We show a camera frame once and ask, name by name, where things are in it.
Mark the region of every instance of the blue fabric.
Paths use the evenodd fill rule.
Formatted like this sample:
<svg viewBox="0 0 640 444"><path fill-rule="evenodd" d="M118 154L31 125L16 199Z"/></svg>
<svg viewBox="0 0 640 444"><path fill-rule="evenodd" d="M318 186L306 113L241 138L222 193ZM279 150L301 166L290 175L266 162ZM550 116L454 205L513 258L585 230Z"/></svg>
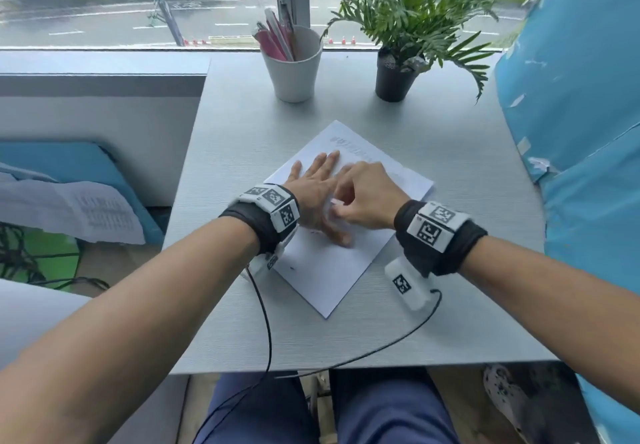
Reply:
<svg viewBox="0 0 640 444"><path fill-rule="evenodd" d="M495 71L513 139L541 186L545 253L638 294L640 24L628 19L639 8L543 0ZM579 381L605 442L639 442L640 416Z"/></svg>
<svg viewBox="0 0 640 444"><path fill-rule="evenodd" d="M232 399L197 435L195 444L317 444L300 379L276 372L237 401ZM258 382L262 373L224 374L209 407ZM459 444L446 408L424 368L371 368L330 373L340 444ZM220 419L224 422L207 436Z"/></svg>
<svg viewBox="0 0 640 444"><path fill-rule="evenodd" d="M147 243L162 245L164 241L162 230L142 206L132 187L125 181L107 153L94 143L1 142L0 163L44 173L61 183L93 181L113 186L129 202L138 216ZM6 168L0 171L11 172ZM27 178L20 172L11 173L19 180Z"/></svg>

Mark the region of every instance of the pen holder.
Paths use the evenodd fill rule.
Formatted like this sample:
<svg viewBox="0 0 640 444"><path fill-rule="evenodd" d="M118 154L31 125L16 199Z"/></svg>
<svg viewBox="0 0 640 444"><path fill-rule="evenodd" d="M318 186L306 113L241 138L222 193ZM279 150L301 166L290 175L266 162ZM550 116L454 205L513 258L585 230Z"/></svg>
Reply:
<svg viewBox="0 0 640 444"><path fill-rule="evenodd" d="M314 96L322 42L311 28L295 25L295 62L276 60L262 52L276 97L285 102L304 102Z"/></svg>

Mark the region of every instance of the table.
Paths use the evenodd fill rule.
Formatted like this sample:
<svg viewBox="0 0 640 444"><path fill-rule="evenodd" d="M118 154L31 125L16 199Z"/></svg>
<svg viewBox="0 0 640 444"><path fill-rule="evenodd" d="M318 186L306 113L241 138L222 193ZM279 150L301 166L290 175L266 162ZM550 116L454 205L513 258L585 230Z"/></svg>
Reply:
<svg viewBox="0 0 640 444"><path fill-rule="evenodd" d="M495 82L475 104L471 76L445 64L419 76L404 102L388 104L373 92L375 59L373 52L324 52L315 98L291 105L274 96L259 53L213 54L165 246L215 218L338 119L434 180L432 198L472 214L492 235L541 251L541 201L505 124ZM258 281L273 334L272 369L326 367L417 326L425 315L409 311L383 273L399 253L393 238L327 320L275 271ZM435 285L443 300L425 326L352 366L555 358L460 276ZM263 370L267 355L257 297L239 277L172 373Z"/></svg>

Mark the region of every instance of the black plant pot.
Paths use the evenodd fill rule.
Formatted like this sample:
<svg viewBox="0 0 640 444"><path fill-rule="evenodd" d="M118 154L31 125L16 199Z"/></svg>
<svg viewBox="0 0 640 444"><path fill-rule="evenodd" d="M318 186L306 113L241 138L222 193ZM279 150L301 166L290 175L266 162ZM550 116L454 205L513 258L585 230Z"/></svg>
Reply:
<svg viewBox="0 0 640 444"><path fill-rule="evenodd" d="M376 95L383 101L400 102L405 97L418 72L401 72L389 66L389 52L386 48L378 51L378 75L376 76Z"/></svg>

